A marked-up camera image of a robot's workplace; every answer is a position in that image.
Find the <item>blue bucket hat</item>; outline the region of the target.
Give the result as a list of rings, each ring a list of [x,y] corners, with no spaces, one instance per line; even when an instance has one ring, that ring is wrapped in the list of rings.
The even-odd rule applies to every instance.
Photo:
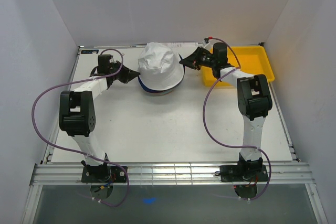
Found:
[[[180,54],[149,55],[138,59],[138,81],[147,92],[176,88],[184,79],[185,67],[179,63]]]

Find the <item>white bucket hat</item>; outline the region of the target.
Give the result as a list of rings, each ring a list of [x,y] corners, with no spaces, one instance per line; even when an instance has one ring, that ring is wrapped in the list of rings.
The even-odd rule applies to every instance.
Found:
[[[176,87],[185,74],[180,60],[180,55],[170,47],[158,42],[148,43],[138,57],[140,83],[153,91]]]

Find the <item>maroon bucket hat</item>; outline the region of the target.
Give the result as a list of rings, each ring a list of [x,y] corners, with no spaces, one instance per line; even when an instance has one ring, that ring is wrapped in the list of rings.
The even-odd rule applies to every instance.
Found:
[[[173,92],[173,90],[165,90],[165,91],[155,91],[155,92],[148,92],[150,95],[166,95]]]

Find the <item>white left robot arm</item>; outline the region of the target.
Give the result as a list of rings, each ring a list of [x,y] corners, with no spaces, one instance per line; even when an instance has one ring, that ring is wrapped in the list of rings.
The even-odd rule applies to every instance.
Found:
[[[79,146],[85,157],[83,166],[95,166],[93,175],[100,182],[111,177],[111,168],[104,164],[108,156],[93,134],[97,123],[94,99],[108,90],[115,81],[127,84],[139,75],[139,72],[114,61],[112,55],[99,55],[98,65],[92,69],[90,80],[74,90],[60,94],[59,128]]]

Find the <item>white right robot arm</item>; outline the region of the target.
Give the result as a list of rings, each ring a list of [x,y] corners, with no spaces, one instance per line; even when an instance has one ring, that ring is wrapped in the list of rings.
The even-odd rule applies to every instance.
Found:
[[[256,171],[262,168],[262,158],[267,157],[260,146],[263,125],[272,109],[272,98],[266,76],[245,73],[241,71],[240,63],[234,67],[229,63],[228,51],[232,52],[235,59],[238,58],[232,47],[219,39],[213,44],[212,51],[198,47],[191,55],[180,60],[180,64],[194,70],[200,70],[201,67],[211,68],[216,81],[210,91],[222,81],[236,88],[238,109],[244,122],[242,145],[227,145],[211,135],[205,118],[206,104],[211,92],[207,93],[204,100],[202,119],[205,131],[215,143],[226,148],[240,149],[237,174],[242,180],[250,180],[256,175]]]

